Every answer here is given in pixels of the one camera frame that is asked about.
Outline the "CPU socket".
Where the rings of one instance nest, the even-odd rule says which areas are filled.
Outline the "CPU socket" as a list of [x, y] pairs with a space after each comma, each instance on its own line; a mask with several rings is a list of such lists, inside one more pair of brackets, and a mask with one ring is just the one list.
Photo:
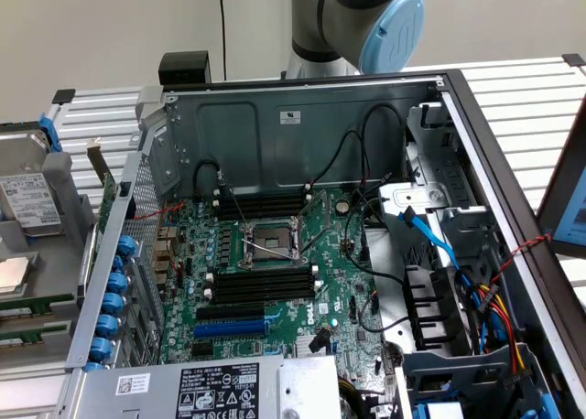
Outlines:
[[301, 254], [299, 227], [299, 219], [295, 217], [242, 222], [239, 226], [242, 254], [237, 266], [253, 271], [307, 263], [307, 257]]

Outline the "open PC case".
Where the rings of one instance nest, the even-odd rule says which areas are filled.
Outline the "open PC case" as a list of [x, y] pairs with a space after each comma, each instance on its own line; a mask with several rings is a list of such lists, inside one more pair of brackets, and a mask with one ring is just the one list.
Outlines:
[[[519, 346], [535, 355], [561, 419], [586, 419], [586, 313], [558, 254], [537, 222], [536, 207], [551, 166], [509, 147], [488, 111], [456, 70], [405, 76], [259, 81], [208, 87], [144, 88], [136, 104], [140, 142], [127, 157], [68, 359], [68, 384], [78, 380], [101, 315], [103, 295], [122, 235], [137, 242], [123, 259], [125, 307], [105, 370], [167, 365], [161, 361], [165, 310], [155, 249], [161, 221], [185, 200], [233, 201], [236, 195], [355, 189], [375, 195], [382, 226], [367, 233], [380, 324], [363, 322], [372, 349], [347, 365], [331, 354], [341, 419], [403, 419], [396, 370], [417, 351], [403, 294], [407, 266], [391, 253], [379, 189], [409, 180], [409, 109], [439, 102], [449, 111], [497, 220], [497, 269], [474, 279], [451, 247], [408, 208], [398, 218], [415, 227], [452, 261], [450, 279], [472, 354], [509, 349], [512, 373], [525, 368]], [[281, 124], [281, 111], [301, 111], [300, 124]]]

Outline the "metal disk bay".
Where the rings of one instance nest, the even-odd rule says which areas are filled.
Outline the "metal disk bay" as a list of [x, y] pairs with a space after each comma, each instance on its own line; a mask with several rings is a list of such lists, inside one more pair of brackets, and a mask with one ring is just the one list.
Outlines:
[[436, 270], [450, 256], [398, 215], [411, 208], [453, 250], [460, 268], [476, 280], [497, 269], [500, 229], [483, 186], [448, 109], [424, 102], [409, 109], [406, 144], [408, 181], [379, 189], [391, 253], [404, 266]]

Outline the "green Dell motherboard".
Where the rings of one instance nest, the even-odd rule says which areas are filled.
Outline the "green Dell motherboard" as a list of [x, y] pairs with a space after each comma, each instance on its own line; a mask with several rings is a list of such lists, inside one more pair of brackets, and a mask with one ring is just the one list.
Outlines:
[[[353, 365], [372, 343], [363, 322], [378, 327], [380, 319], [374, 296], [371, 248], [367, 233], [382, 226], [382, 214], [375, 195], [362, 196], [355, 189], [324, 189], [304, 195], [299, 219], [301, 254], [308, 259], [301, 266], [263, 268], [253, 271], [237, 266], [242, 254], [241, 220], [219, 221], [218, 208], [234, 205], [220, 199], [185, 200], [171, 206], [160, 223], [155, 249], [157, 283], [165, 310], [161, 361], [165, 364], [227, 360], [253, 356], [281, 355], [296, 358], [298, 336], [316, 335], [322, 328], [331, 332], [332, 354], [341, 354]], [[335, 205], [349, 203], [346, 214]], [[312, 299], [259, 302], [263, 318], [198, 321], [196, 309], [214, 305], [217, 274], [307, 272], [313, 275]], [[270, 324], [265, 335], [194, 338], [201, 324], [264, 319]], [[210, 341], [212, 357], [192, 358], [193, 342]]]

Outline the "long black expansion slot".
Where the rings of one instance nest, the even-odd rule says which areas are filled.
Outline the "long black expansion slot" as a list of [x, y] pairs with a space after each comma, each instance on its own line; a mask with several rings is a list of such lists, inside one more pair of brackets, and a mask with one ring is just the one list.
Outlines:
[[210, 305], [196, 309], [198, 321], [251, 319], [263, 318], [264, 316], [265, 306], [262, 303]]

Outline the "black board connector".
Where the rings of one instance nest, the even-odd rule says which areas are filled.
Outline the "black board connector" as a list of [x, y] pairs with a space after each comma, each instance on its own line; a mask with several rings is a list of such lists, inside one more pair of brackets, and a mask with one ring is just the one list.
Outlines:
[[322, 328], [309, 343], [309, 350], [317, 353], [325, 349], [327, 355], [331, 354], [331, 332], [327, 328]]

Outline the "blue expansion slot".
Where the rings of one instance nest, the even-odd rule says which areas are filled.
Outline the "blue expansion slot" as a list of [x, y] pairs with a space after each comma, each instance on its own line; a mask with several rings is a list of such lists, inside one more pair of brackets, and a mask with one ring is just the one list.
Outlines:
[[264, 319], [201, 324], [194, 327], [193, 336], [194, 338], [219, 338], [265, 335], [269, 330], [269, 326], [269, 322]]

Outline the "black box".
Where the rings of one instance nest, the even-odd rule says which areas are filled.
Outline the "black box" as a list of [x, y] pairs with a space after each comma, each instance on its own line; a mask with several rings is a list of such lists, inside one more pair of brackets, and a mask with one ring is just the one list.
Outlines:
[[161, 85], [211, 83], [211, 68], [207, 50], [168, 52], [159, 62]]

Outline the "black fan shroud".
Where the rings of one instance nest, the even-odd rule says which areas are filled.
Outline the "black fan shroud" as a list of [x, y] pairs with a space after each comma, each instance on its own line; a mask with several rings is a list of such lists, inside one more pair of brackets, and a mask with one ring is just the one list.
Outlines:
[[403, 294], [417, 351], [435, 351], [442, 356], [472, 354], [463, 313], [450, 273], [452, 267], [428, 270], [408, 265]]

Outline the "green graphics card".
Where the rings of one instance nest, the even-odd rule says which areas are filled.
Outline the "green graphics card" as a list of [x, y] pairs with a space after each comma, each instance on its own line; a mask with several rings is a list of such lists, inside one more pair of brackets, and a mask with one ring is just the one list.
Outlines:
[[116, 183], [103, 156], [101, 145], [96, 139], [91, 139], [87, 143], [86, 155], [103, 186], [103, 198], [98, 212], [98, 227], [103, 231], [114, 204]]

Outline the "grey plastic drive carrier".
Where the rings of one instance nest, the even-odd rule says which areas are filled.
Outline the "grey plastic drive carrier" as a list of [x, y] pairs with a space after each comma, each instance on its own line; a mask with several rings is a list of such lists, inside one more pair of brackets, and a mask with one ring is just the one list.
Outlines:
[[396, 370], [403, 419], [561, 419], [535, 355], [519, 347], [525, 368], [512, 373], [509, 349], [471, 356], [404, 356]]

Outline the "grey power supply unit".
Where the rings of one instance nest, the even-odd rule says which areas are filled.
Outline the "grey power supply unit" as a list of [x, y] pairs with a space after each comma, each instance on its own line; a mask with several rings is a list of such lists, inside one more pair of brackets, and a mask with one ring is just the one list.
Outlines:
[[60, 419], [341, 419], [333, 358], [280, 355], [82, 372]]

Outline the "grey parts rack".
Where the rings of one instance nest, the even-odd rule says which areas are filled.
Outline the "grey parts rack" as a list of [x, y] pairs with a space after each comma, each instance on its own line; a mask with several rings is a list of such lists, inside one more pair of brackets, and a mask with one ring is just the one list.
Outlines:
[[[0, 132], [24, 128], [39, 129], [38, 121], [0, 124]], [[62, 234], [28, 237], [17, 221], [8, 220], [0, 210], [0, 259], [28, 256], [31, 260], [25, 289], [17, 294], [0, 295], [0, 300], [72, 294], [77, 303], [76, 311], [68, 314], [0, 319], [0, 327], [18, 323], [70, 324], [68, 333], [45, 334], [42, 344], [0, 349], [0, 375], [60, 365], [69, 353], [81, 312], [81, 274], [88, 263], [94, 224], [90, 201], [76, 189], [71, 168], [71, 156], [63, 150], [50, 151], [42, 167], [59, 201]]]

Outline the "dark laptop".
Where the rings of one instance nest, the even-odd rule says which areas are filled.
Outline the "dark laptop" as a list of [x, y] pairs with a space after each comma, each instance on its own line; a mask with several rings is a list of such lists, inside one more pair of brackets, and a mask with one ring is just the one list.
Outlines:
[[586, 95], [537, 211], [553, 250], [586, 259]]

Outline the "silver CPU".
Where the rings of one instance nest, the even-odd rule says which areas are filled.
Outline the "silver CPU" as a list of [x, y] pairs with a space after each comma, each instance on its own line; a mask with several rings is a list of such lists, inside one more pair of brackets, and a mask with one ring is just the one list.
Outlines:
[[0, 259], [0, 295], [22, 292], [26, 287], [30, 265], [28, 256]]

